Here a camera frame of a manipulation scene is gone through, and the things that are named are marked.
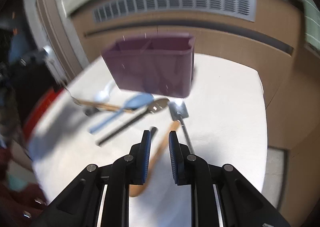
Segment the wooden spoon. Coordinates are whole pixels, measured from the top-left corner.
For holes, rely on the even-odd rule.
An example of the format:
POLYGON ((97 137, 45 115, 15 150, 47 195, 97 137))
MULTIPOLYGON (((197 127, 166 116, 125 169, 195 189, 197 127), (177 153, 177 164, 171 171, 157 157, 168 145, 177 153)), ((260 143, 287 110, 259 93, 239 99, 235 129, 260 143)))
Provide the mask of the wooden spoon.
POLYGON ((165 151, 165 149, 168 146, 169 133, 171 131, 177 131, 179 127, 180 127, 180 123, 178 121, 173 121, 170 124, 170 127, 167 130, 166 134, 163 136, 163 139, 162 139, 161 143, 159 144, 159 146, 157 147, 155 154, 152 156, 152 158, 149 161, 148 176, 147 176, 145 184, 143 184, 143 185, 130 185, 130 189, 129 189, 129 196, 130 197, 138 197, 148 187, 148 185, 151 181, 151 177, 152 177, 154 168, 157 164, 157 161, 160 159, 161 155, 163 154, 163 152, 165 151))

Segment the brown spoon with black handle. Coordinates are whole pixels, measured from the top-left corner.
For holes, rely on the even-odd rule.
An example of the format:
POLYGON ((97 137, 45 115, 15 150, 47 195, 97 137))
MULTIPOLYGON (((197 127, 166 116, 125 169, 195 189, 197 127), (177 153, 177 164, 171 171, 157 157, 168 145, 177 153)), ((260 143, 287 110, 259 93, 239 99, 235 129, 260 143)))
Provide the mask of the brown spoon with black handle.
POLYGON ((125 130, 132 124, 136 123, 140 119, 142 119, 147 114, 155 114, 157 112, 162 111, 168 106, 169 99, 168 98, 159 98, 154 100, 152 103, 149 104, 149 106, 146 108, 146 110, 139 115, 135 116, 133 119, 125 123, 120 128, 116 129, 112 133, 110 133, 107 137, 103 138, 102 140, 97 142, 97 146, 102 146, 105 142, 116 136, 117 134, 121 133, 121 131, 125 130))

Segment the green checked dish towel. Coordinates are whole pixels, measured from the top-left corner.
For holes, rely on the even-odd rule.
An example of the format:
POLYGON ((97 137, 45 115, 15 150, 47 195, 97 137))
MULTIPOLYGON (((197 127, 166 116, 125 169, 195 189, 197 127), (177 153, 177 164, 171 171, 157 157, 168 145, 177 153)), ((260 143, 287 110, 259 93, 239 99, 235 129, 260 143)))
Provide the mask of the green checked dish towel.
POLYGON ((313 0, 304 0, 303 3, 306 41, 319 52, 319 9, 313 0))

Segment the grey ventilation grille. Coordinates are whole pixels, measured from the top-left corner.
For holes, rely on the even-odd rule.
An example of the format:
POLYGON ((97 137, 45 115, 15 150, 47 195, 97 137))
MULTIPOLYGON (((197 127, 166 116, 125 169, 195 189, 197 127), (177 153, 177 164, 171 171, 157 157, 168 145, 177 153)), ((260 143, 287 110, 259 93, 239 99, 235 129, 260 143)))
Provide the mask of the grey ventilation grille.
POLYGON ((257 0, 112 0, 93 9, 93 21, 156 11, 199 11, 254 22, 256 8, 257 0))

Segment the maroon plastic utensil caddy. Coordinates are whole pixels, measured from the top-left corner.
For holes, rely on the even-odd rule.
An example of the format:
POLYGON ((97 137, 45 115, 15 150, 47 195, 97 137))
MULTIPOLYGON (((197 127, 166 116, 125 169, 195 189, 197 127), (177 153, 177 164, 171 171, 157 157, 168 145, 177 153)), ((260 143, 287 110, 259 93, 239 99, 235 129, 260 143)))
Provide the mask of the maroon plastic utensil caddy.
POLYGON ((195 40, 189 33, 127 37, 101 56, 120 89, 185 98, 193 80, 195 40))

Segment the red floor mat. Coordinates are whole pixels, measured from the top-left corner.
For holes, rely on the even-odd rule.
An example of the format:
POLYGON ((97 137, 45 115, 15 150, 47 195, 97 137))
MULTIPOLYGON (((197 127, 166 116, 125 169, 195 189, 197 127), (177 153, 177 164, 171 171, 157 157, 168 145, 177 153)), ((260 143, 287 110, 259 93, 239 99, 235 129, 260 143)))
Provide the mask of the red floor mat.
POLYGON ((34 130, 40 118, 44 115, 52 102, 60 95, 62 91, 62 87, 58 90, 50 88, 35 104, 22 127, 24 139, 26 142, 28 142, 32 131, 34 130))

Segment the blue plastic spoon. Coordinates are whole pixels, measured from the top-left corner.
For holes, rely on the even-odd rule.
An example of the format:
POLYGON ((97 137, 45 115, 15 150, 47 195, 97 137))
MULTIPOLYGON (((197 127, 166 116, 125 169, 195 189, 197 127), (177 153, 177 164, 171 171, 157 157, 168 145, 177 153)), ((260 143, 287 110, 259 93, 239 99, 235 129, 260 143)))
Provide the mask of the blue plastic spoon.
POLYGON ((132 97, 131 99, 127 100, 125 102, 125 104, 118 111, 116 111, 115 114, 113 114, 112 116, 109 116, 108 118, 104 119, 99 124, 91 127, 88 130, 88 132, 90 134, 94 134, 94 133, 100 131, 103 128, 103 126, 107 125, 109 122, 111 122, 112 120, 116 119, 116 117, 121 115, 125 110, 139 109, 139 108, 141 108, 141 107, 143 107, 145 105, 150 104, 151 102, 153 102, 153 100, 154 100, 154 97, 150 93, 137 94, 134 97, 132 97))

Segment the steel cutout handle spoon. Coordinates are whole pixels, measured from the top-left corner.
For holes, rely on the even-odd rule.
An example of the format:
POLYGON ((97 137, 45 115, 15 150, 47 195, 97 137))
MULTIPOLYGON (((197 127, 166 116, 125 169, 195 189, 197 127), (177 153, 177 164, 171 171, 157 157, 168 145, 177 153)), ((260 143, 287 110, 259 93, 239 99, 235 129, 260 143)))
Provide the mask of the steel cutout handle spoon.
POLYGON ((169 102, 169 111, 172 120, 180 122, 181 127, 183 129, 185 140, 187 142, 187 146, 189 147, 190 152, 194 153, 194 148, 184 123, 184 119, 189 117, 188 110, 184 101, 182 100, 180 102, 169 102))

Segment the white plastic spoon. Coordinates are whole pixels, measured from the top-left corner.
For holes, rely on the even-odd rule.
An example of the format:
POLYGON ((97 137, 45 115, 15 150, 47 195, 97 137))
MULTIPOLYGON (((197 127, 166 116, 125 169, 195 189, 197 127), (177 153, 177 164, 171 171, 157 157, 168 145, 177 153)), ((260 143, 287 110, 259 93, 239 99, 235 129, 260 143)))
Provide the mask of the white plastic spoon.
POLYGON ((94 101, 98 103, 108 103, 115 84, 114 80, 110 80, 106 86, 94 96, 94 101))

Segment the wooden chopstick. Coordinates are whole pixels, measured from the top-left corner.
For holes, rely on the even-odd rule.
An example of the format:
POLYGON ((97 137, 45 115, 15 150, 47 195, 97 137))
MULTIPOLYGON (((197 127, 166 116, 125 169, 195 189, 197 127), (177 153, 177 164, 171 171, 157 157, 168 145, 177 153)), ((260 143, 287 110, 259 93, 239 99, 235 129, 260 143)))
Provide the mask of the wooden chopstick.
POLYGON ((80 106, 89 106, 89 107, 96 107, 97 109, 102 109, 105 111, 119 111, 120 107, 117 105, 111 105, 107 103, 99 103, 99 102, 90 102, 87 100, 77 99, 72 97, 72 101, 80 106))

